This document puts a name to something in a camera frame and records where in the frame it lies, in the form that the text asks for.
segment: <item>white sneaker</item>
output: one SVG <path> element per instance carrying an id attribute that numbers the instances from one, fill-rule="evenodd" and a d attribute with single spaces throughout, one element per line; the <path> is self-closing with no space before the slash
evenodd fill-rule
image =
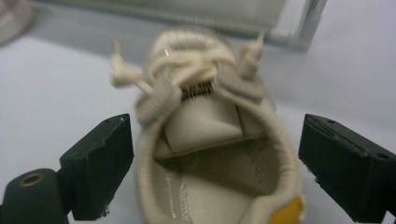
<path id="1" fill-rule="evenodd" d="M 136 175 L 147 223 L 301 223 L 297 154 L 256 76 L 261 38 L 235 53 L 205 28 L 170 29 L 143 76 L 116 49 L 113 84 L 144 92 Z"/>

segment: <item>shoe label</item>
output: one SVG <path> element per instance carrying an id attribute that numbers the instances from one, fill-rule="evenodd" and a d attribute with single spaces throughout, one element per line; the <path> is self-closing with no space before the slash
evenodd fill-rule
<path id="1" fill-rule="evenodd" d="M 209 80 L 209 81 L 193 84 L 190 86 L 182 87 L 181 90 L 183 92 L 181 101 L 184 102 L 197 96 L 203 96 L 212 93 L 213 91 L 212 81 Z"/>

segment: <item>white backdrop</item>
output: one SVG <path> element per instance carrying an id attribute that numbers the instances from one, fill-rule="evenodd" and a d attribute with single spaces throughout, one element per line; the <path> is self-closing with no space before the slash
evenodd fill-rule
<path id="1" fill-rule="evenodd" d="M 139 126 L 139 89 L 109 84 L 112 39 L 139 68 L 167 23 L 81 8 L 32 3 L 35 23 L 0 47 L 0 199 L 14 177 L 37 168 L 60 168 L 58 159 L 100 121 L 122 113 Z M 291 0 L 286 12 L 301 4 Z M 335 119 L 396 153 L 396 2 L 329 0 L 308 52 L 267 46 L 261 72 L 278 115 L 295 145 L 305 113 Z M 284 15 L 280 26 L 295 27 Z M 241 46 L 244 39 L 233 37 Z M 306 224 L 353 223 L 304 167 Z M 387 214 L 384 223 L 393 222 Z M 142 224 L 134 191 L 134 166 L 110 214 L 96 223 Z"/>

